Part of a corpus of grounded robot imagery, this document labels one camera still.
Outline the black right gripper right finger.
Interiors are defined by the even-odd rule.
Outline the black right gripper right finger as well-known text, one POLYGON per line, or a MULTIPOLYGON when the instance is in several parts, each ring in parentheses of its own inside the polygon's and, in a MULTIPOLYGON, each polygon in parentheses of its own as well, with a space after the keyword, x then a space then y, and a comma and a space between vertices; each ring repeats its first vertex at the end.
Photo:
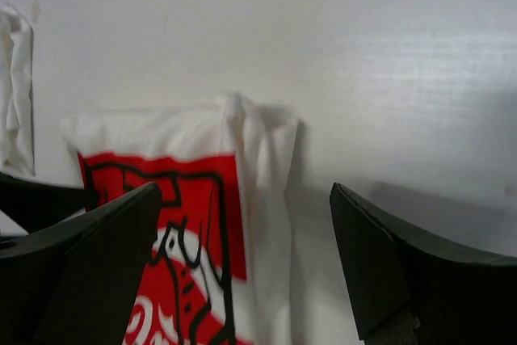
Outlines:
POLYGON ((339 183, 330 207, 364 343, 515 343, 514 257, 440 237, 339 183))

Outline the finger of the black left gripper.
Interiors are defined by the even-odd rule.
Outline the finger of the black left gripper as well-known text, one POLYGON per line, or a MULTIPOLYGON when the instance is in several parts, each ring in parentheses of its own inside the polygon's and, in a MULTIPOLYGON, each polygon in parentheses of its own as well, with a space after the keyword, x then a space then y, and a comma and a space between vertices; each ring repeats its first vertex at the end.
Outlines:
POLYGON ((1 233, 30 234, 95 206, 93 191, 1 173, 1 233))

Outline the white t-shirt green trim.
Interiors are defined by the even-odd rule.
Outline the white t-shirt green trim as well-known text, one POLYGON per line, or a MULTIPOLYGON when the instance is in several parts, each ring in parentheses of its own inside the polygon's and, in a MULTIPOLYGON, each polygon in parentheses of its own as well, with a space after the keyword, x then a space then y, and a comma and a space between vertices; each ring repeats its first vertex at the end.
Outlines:
POLYGON ((297 118, 230 94, 209 105, 78 113, 61 133, 104 205, 162 193, 126 344, 289 344, 285 188, 297 118))

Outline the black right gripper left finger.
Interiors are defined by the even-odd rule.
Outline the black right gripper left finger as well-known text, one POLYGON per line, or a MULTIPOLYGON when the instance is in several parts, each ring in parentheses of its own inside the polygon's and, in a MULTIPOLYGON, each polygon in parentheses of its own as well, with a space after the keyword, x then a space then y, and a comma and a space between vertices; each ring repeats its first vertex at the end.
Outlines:
POLYGON ((2 343, 122 343, 161 200, 146 183, 48 228, 2 238, 2 343))

